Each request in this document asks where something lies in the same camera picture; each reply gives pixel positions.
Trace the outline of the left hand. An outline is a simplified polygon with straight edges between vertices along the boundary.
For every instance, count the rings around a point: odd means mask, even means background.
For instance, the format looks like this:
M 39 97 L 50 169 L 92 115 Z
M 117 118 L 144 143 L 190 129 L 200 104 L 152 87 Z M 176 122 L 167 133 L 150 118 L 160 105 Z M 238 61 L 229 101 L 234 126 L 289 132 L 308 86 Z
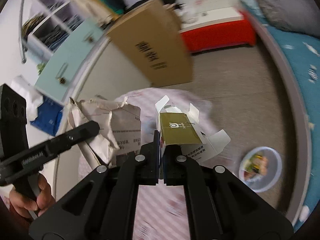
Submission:
M 41 191 L 36 201 L 17 192 L 14 187 L 11 189 L 9 193 L 10 204 L 20 216 L 31 218 L 30 211 L 38 211 L 38 215 L 41 216 L 55 204 L 51 186 L 42 174 L 39 174 L 38 186 Z

